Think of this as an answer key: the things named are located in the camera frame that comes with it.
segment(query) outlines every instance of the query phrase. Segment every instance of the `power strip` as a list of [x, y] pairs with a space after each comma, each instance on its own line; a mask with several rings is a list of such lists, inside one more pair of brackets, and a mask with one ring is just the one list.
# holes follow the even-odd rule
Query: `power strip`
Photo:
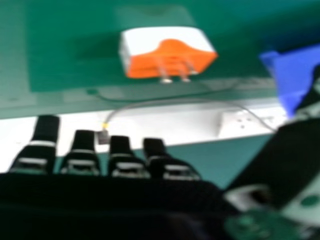
[[[273, 129], [282, 126], [288, 119], [285, 111], [279, 107], [259, 108], [252, 110], [262, 121]], [[266, 128], [252, 114], [245, 110], [229, 110], [221, 114], [219, 139], [239, 138], [269, 134]]]

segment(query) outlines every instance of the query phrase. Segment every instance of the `green circle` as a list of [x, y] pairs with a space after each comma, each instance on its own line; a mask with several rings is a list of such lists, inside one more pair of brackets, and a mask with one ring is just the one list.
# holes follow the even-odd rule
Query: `green circle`
[[318, 195], [309, 195], [306, 196], [304, 199], [301, 201], [301, 205], [303, 207], [313, 207], [317, 205], [320, 202], [320, 197]]

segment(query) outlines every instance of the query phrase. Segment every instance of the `green table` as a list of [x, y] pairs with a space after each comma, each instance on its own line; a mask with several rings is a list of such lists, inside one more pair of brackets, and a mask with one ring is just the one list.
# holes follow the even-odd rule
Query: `green table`
[[[96, 92], [137, 100], [202, 93], [204, 83], [264, 83], [269, 75], [258, 54], [319, 41], [319, 9], [316, 0], [0, 0], [0, 118], [126, 104]], [[128, 79], [118, 57], [120, 32], [145, 26], [198, 27], [220, 57], [191, 84]], [[212, 97], [270, 96], [274, 87], [254, 84]]]

